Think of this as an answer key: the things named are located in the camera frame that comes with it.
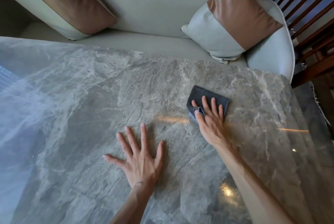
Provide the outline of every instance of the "sofa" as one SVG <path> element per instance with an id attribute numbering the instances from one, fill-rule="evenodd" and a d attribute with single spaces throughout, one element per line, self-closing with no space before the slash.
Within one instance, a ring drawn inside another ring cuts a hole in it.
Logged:
<path id="1" fill-rule="evenodd" d="M 155 53 L 174 58 L 212 61 L 207 51 L 189 39 L 181 26 L 208 0 L 102 0 L 118 18 L 118 23 L 83 40 L 69 40 L 47 24 L 32 22 L 19 36 L 26 39 L 75 43 L 90 46 Z M 280 8 L 272 0 L 257 0 L 284 26 L 259 42 L 229 65 L 249 67 L 284 75 L 291 81 L 295 56 L 293 44 Z"/>

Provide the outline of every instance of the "left hand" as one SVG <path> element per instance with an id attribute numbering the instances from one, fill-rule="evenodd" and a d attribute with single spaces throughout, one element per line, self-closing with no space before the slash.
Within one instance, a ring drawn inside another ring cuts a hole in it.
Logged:
<path id="1" fill-rule="evenodd" d="M 153 189 L 163 165 L 164 142 L 161 141 L 159 143 L 157 156 L 154 159 L 149 152 L 145 124 L 141 125 L 141 149 L 139 149 L 137 140 L 130 127 L 126 126 L 125 131 L 130 145 L 125 141 L 122 133 L 117 133 L 116 136 L 127 159 L 118 159 L 110 154 L 105 154 L 103 157 L 107 162 L 120 167 L 124 171 L 131 188 L 140 185 Z"/>

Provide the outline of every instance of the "marble table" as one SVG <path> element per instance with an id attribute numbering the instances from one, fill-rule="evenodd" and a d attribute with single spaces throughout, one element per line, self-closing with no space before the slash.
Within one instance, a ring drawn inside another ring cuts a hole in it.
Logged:
<path id="1" fill-rule="evenodd" d="M 313 223 L 318 163 L 285 77 L 4 37 L 0 65 L 0 223 L 108 223 L 130 187 L 102 155 L 122 157 L 115 133 L 125 125 L 138 133 L 142 122 L 153 153 L 160 140 L 167 146 L 142 223 L 251 223 L 224 163 L 189 118 L 195 84 L 231 99 L 229 139 L 287 211 Z"/>

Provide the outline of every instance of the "forearm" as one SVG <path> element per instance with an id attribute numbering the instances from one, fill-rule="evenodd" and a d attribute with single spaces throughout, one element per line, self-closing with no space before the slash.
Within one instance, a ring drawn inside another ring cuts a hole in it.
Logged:
<path id="1" fill-rule="evenodd" d="M 230 143 L 215 149 L 231 173 L 253 223 L 295 223 Z"/>
<path id="2" fill-rule="evenodd" d="M 131 193 L 115 215 L 110 224 L 136 224 L 140 223 L 148 200 L 150 199 L 153 187 L 136 185 L 132 188 Z"/>

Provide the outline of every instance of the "throw pillow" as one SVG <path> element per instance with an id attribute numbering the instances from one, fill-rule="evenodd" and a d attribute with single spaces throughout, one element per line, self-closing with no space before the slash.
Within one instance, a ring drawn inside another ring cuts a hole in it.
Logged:
<path id="1" fill-rule="evenodd" d="M 181 30 L 213 58 L 228 63 L 282 26 L 256 0 L 209 0 Z"/>
<path id="2" fill-rule="evenodd" d="M 16 0 L 65 37 L 78 40 L 112 26 L 116 17 L 100 0 Z"/>

